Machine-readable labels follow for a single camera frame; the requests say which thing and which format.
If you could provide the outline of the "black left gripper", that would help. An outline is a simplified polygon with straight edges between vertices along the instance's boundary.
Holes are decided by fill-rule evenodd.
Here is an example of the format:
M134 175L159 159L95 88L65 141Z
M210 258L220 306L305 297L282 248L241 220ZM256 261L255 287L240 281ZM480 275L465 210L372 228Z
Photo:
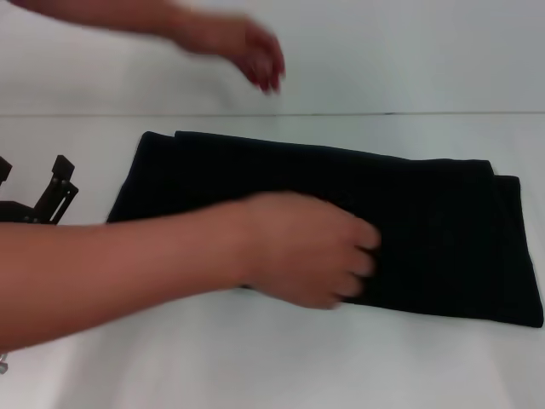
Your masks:
M60 222L78 193L72 182L75 166L64 156L58 155L49 185L37 203L31 207L15 201L2 201L1 222L55 225ZM12 165L0 157L0 186L5 183Z

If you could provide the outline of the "person's left hand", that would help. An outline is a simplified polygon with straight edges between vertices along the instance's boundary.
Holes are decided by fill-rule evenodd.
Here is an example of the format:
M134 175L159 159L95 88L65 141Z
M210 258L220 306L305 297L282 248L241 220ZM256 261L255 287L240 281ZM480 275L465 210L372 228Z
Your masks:
M195 55L232 63L263 93L278 93L285 75L278 38L246 14L182 10L167 37Z

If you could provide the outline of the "person's right hand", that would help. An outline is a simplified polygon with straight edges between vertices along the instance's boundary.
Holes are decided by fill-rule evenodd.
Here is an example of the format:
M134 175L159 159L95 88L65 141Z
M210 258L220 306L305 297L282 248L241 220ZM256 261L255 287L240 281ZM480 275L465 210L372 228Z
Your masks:
M296 193L264 193L241 203L250 244L243 286L304 308L332 309L363 290L381 243L368 222Z

